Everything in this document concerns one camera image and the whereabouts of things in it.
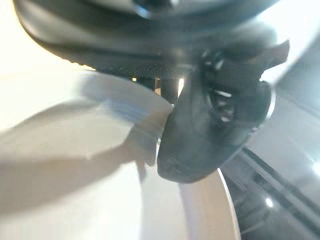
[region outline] bright light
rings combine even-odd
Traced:
[[[316,162],[313,167],[312,170],[320,176],[320,161]]]
[[[274,202],[270,198],[266,198],[265,203],[269,208],[273,208],[274,206]]]
[[[178,85],[178,97],[180,96],[182,89],[184,89],[185,80],[183,78],[179,79],[179,85]]]

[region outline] white surface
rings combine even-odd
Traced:
[[[0,80],[0,240],[238,240],[221,172],[157,175],[171,105],[90,71]]]

